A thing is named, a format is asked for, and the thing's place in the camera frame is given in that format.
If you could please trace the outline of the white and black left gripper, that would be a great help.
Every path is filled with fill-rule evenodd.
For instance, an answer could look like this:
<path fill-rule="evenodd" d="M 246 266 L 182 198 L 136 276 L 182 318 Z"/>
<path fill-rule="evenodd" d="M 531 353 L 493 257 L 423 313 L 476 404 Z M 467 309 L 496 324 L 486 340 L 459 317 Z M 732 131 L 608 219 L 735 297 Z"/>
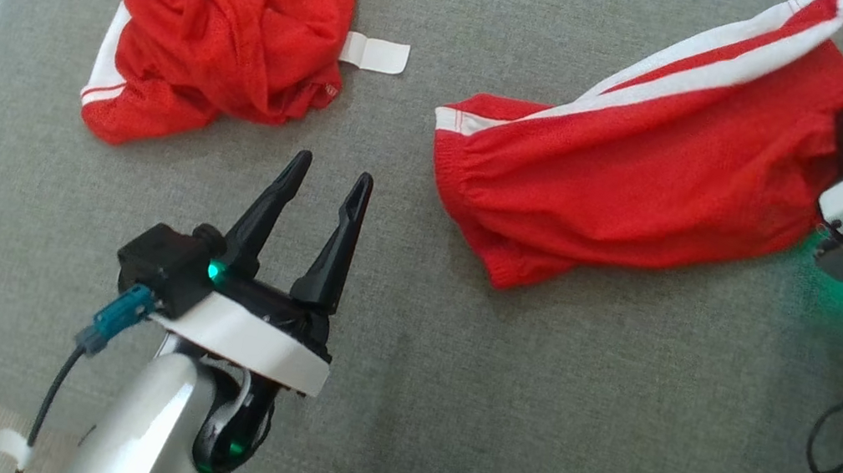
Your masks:
<path fill-rule="evenodd" d="M 241 371 L 214 374 L 216 405 L 195 437 L 192 460 L 199 473 L 232 473 L 256 454 L 270 433 L 275 401 L 282 390 L 314 397 L 328 375 L 330 317 L 336 314 L 365 222 L 373 189 L 369 173 L 343 198 L 337 230 L 289 295 L 254 278 L 259 256 L 282 210 L 306 179 L 313 154 L 300 151 L 264 188 L 226 233 L 219 287 L 177 318 L 162 312 L 153 320 L 206 357 Z"/>

